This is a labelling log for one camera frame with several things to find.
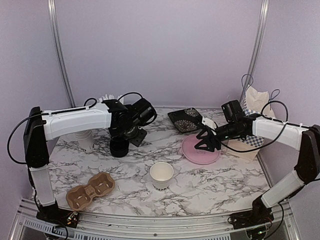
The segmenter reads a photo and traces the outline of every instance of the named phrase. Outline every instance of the ventilation grille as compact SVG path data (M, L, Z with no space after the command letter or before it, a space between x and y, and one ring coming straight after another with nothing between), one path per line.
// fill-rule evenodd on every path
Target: ventilation grille
M40 232L46 233L46 234L51 234L51 235L56 235L57 237L60 236L65 236L65 230L62 228L59 229L54 229L53 226L49 225L45 222L38 221L36 219L29 219L26 218L24 221L24 226L29 227L31 229L38 230ZM108 236L101 236L101 235L96 235L96 234L90 234L86 232L80 232L77 231L77 229L72 229L74 231L74 235L71 234L69 231L69 240L135 240L134 238L122 238L122 237L108 237ZM211 236L211 237L197 237L197 238L189 238L189 240L231 240L230 234L222 234L222 235L216 235L216 236Z

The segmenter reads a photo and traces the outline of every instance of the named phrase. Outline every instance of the paper cup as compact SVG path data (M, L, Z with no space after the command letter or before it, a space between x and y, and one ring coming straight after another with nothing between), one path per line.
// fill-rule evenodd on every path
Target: paper cup
M154 188L160 192L166 190L170 179L174 175L174 168L166 162L157 162L150 168L150 176Z
M86 153L92 153L94 150L94 139L91 130L78 131L74 133L75 138L78 140L80 148Z

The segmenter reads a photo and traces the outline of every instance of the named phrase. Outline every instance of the vertical metal post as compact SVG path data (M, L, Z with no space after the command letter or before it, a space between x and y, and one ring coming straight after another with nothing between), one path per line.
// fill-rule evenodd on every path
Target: vertical metal post
M262 41L264 38L266 24L267 24L268 9L269 9L269 0L262 0L258 28L256 31L256 37L255 37L253 52L251 56L251 61L250 61L249 69L247 72L247 74L250 74L250 75L252 75L255 71L256 63L261 50ZM244 82L244 88L242 90L240 100L242 100L243 97L245 96L244 90L247 89L249 85L249 81L250 81L250 76L247 75Z
M62 75L63 84L65 87L66 95L68 98L68 101L70 103L70 106L72 108L76 107L74 96L71 91L71 86L67 74L67 69L65 65L64 55L62 52L61 42L60 42L60 36L59 36L59 29L58 29L58 20L56 15L56 3L55 0L48 0L48 8L49 8L49 15L50 15L50 21L51 21L51 28L52 28L52 34L53 34L53 40L55 45L55 50L59 62L59 67Z

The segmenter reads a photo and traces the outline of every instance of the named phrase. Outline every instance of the robotic arm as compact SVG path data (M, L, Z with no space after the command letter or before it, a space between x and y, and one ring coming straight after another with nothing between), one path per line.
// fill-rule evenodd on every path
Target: robotic arm
M212 120L204 117L203 130L197 136L201 141L195 146L196 149L213 152L221 149L224 140L246 138L249 135L276 140L299 151L294 170L255 199L252 210L230 216L234 229L265 223L267 218L273 218L273 206L296 195L320 173L320 126L305 127L266 119L256 113L245 116L237 100L222 105L222 110L228 123L218 127Z
M72 216L75 220L71 222L69 217L72 212L60 209L54 197L48 171L48 140L66 134L108 128L111 154L119 157L121 153L123 157L128 153L129 143L137 147L141 144L147 135L141 127L150 124L156 117L154 107L144 98L133 105L123 105L112 99L91 106L58 111L41 111L40 107L34 107L30 111L23 142L29 180L40 202L37 218L49 222L59 221L68 227L76 227L78 221L76 216Z

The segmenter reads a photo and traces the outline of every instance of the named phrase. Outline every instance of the cup rim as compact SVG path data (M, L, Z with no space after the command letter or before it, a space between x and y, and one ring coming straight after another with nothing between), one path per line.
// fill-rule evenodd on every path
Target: cup rim
M151 174L151 169L152 169L155 165L157 165L157 164L166 164L166 165L169 165L169 166L170 166L170 168L171 168L171 175L170 175L170 177L169 177L168 179L163 180L163 181L159 181L159 180L155 179L155 178L152 176L152 174ZM159 162L156 162L155 164L153 164L153 165L150 167L149 173L150 173L151 178L152 178L153 180L155 180L156 182L165 183L165 182L169 181L170 179L172 179L172 177L173 177L174 174L175 174L175 170L174 170L174 168L173 168L173 166L172 166L171 164L169 164L169 163L167 163L167 162L165 162L165 161L159 161Z

